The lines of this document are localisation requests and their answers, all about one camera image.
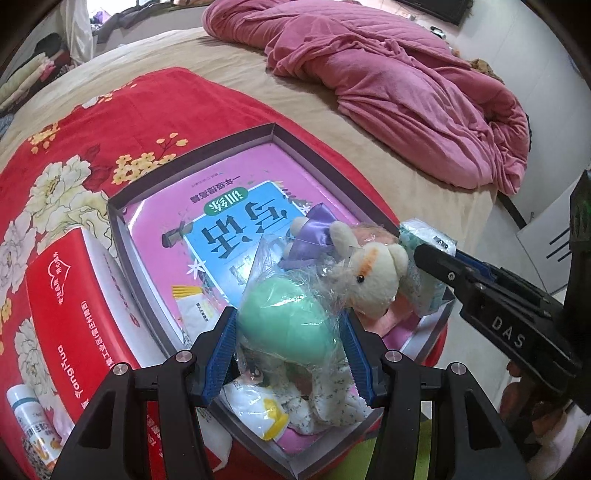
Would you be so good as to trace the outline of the green floral tissue pack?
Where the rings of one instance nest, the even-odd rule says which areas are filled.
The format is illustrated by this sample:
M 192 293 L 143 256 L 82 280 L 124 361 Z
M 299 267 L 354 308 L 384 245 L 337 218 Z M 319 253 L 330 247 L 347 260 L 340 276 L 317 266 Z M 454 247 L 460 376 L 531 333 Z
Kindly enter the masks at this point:
M 457 252 L 457 241 L 421 219 L 413 218 L 399 226 L 399 243 L 408 254 L 408 270 L 400 280 L 399 291 L 418 316 L 435 313 L 443 303 L 446 284 L 430 268 L 437 266 L 440 250 L 450 256 Z

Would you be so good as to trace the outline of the pink cloth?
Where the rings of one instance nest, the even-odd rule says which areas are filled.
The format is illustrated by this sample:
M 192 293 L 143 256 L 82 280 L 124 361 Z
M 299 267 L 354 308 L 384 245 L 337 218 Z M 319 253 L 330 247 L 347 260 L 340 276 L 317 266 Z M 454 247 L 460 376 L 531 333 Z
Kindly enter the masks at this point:
M 379 319 L 372 319 L 360 314 L 360 321 L 366 331 L 385 337 L 399 324 L 415 315 L 412 303 L 402 294 L 398 294 L 389 309 Z

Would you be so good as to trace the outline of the cream plush bear purple dress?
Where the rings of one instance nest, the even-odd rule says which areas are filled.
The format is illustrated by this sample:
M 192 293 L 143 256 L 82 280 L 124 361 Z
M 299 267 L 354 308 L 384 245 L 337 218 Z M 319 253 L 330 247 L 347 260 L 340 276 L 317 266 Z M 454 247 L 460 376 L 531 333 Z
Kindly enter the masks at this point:
M 327 206 L 315 205 L 290 223 L 280 268 L 324 268 L 322 275 L 342 292 L 346 306 L 379 319 L 397 297 L 409 257 L 399 243 L 360 246 L 352 226 Z

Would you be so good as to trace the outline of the white yellow packet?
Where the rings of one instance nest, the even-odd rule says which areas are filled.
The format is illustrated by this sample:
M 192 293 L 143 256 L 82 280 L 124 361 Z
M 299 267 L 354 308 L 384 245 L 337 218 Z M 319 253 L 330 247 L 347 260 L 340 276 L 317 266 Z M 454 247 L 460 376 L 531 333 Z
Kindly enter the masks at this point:
M 290 416 L 270 389 L 236 379 L 222 387 L 219 398 L 260 440 L 280 439 L 290 424 Z

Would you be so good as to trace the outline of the peach sponge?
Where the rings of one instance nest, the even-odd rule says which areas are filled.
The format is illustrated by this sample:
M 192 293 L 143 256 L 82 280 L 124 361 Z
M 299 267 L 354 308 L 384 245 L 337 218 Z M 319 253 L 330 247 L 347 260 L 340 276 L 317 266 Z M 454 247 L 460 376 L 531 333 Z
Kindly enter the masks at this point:
M 384 245 L 399 243 L 399 237 L 379 225 L 358 224 L 352 226 L 353 234 L 360 246 L 377 242 Z

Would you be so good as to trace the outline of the mint green sponge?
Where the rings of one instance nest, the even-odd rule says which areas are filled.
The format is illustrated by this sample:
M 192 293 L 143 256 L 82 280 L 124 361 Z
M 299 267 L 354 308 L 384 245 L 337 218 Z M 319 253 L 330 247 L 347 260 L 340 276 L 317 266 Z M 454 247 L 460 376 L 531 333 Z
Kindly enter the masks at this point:
M 314 269 L 270 271 L 249 282 L 238 331 L 249 349 L 311 369 L 339 347 L 342 296 Z

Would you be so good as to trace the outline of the white floral scrunchie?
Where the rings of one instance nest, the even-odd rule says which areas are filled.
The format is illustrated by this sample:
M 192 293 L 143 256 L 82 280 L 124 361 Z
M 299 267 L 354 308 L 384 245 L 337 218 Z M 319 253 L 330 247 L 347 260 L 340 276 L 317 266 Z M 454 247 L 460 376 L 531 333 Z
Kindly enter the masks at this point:
M 349 427 L 363 422 L 372 412 L 353 392 L 353 375 L 342 355 L 311 369 L 266 357 L 263 373 L 269 388 L 301 435 L 315 435 L 331 427 Z

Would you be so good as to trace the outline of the beige bed sheet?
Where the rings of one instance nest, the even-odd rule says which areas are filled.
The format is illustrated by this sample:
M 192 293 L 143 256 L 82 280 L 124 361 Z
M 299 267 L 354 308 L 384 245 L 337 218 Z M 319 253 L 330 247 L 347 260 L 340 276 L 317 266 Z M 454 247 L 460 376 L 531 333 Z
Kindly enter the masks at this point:
M 78 104 L 133 78 L 166 67 L 184 67 L 238 90 L 287 116 L 346 157 L 401 220 L 420 218 L 473 253 L 497 192 L 488 186 L 458 190 L 417 170 L 340 115 L 322 85 L 273 76 L 263 54 L 218 41 L 201 28 L 173 30 L 124 45 L 75 68 L 36 94 L 16 115 L 1 141 L 1 163 L 25 139 L 63 118 Z

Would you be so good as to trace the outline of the red tissue box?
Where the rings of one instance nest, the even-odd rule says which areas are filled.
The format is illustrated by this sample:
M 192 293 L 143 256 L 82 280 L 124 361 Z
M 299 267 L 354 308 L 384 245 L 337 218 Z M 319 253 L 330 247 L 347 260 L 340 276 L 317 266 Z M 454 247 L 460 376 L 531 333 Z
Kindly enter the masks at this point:
M 159 365 L 153 339 L 117 262 L 76 227 L 40 253 L 25 274 L 32 322 L 57 389 L 53 425 L 67 439 L 110 369 Z

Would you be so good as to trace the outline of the white orange supplement bottle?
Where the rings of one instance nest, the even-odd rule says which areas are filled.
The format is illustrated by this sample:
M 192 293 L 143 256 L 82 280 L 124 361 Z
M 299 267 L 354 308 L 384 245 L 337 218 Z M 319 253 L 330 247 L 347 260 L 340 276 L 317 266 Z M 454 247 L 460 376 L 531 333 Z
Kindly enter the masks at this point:
M 62 451 L 61 437 L 35 392 L 25 384 L 17 384 L 7 390 L 6 398 L 34 454 L 52 473 Z

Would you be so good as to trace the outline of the grey tray with pink book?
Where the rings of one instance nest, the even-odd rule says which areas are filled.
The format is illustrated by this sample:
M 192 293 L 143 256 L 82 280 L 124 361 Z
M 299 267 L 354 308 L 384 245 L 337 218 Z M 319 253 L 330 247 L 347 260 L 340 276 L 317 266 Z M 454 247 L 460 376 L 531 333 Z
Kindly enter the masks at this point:
M 148 329 L 170 356 L 214 328 L 226 307 L 239 308 L 249 282 L 280 268 L 294 218 L 323 204 L 349 225 L 398 223 L 300 139 L 276 124 L 245 130 L 192 150 L 110 198 L 108 215 L 121 269 Z M 238 331 L 242 370 L 262 372 L 269 355 L 249 349 Z M 263 441 L 221 402 L 211 415 L 263 465 L 287 479 L 310 479 L 344 456 L 381 415 L 315 435 L 290 425 Z

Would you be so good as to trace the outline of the pink quilted comforter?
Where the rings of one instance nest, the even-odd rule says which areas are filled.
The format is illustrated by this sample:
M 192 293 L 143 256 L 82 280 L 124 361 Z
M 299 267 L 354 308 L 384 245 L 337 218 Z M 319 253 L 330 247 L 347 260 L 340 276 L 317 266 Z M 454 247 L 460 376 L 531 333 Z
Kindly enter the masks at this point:
M 342 115 L 424 173 L 519 191 L 530 129 L 517 97 L 415 22 L 344 1 L 216 1 L 202 21 L 262 50 L 274 75 L 325 85 Z

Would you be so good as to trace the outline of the brown plush toy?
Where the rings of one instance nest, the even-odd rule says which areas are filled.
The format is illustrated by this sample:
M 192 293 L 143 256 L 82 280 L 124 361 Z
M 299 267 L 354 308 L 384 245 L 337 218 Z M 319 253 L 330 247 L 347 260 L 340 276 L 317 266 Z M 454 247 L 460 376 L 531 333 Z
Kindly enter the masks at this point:
M 476 58 L 473 60 L 465 60 L 459 50 L 453 49 L 452 54 L 459 60 L 470 65 L 470 69 L 459 69 L 451 75 L 452 81 L 458 86 L 481 85 L 490 83 L 495 80 L 501 84 L 505 84 L 503 79 L 498 76 L 491 65 L 483 59 Z

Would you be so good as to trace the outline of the red floral blanket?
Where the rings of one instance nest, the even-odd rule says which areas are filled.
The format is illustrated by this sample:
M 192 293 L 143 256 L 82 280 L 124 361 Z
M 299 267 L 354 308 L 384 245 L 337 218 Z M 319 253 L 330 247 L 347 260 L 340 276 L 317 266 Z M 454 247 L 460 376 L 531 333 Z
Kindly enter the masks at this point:
M 111 197 L 163 162 L 267 124 L 283 127 L 342 168 L 399 226 L 345 157 L 263 102 L 184 68 L 139 76 L 80 104 L 17 149 L 1 174 L 1 436 L 8 446 L 25 436 L 6 398 L 10 387 L 29 386 L 52 425 L 57 400 L 28 301 L 25 274 L 32 261 L 82 227 L 121 269 L 108 215 Z

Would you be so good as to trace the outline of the stack of folded blankets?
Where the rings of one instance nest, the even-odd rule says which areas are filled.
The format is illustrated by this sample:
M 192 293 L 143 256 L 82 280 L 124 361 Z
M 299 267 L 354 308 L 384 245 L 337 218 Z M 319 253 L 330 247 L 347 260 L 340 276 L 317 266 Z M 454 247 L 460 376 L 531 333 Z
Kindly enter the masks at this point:
M 1 116 L 14 115 L 37 92 L 73 67 L 67 44 L 58 33 L 42 38 L 32 56 L 1 85 Z

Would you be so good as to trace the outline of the clothes on window sill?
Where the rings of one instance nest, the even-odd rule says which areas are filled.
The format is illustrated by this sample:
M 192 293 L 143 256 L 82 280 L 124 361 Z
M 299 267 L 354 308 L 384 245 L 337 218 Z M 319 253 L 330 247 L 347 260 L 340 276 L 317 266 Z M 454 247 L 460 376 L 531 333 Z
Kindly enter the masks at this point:
M 96 46 L 130 43 L 171 30 L 202 26 L 211 1 L 132 1 L 128 8 L 110 13 L 95 8 L 90 24 Z

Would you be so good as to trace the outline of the white curtain left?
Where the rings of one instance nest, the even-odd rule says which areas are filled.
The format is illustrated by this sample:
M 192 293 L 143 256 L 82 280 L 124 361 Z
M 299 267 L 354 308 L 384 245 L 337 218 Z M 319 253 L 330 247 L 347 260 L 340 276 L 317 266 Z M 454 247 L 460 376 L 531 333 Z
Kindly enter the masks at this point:
M 94 55 L 94 40 L 86 0 L 63 0 L 60 15 L 65 41 L 76 66 L 90 61 Z

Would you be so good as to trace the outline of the black wall television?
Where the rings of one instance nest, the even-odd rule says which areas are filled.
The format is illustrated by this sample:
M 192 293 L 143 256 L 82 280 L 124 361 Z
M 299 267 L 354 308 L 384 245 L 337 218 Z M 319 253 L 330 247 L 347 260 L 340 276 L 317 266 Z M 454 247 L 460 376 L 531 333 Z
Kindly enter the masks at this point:
M 399 0 L 399 2 L 455 26 L 462 23 L 474 4 L 473 0 Z

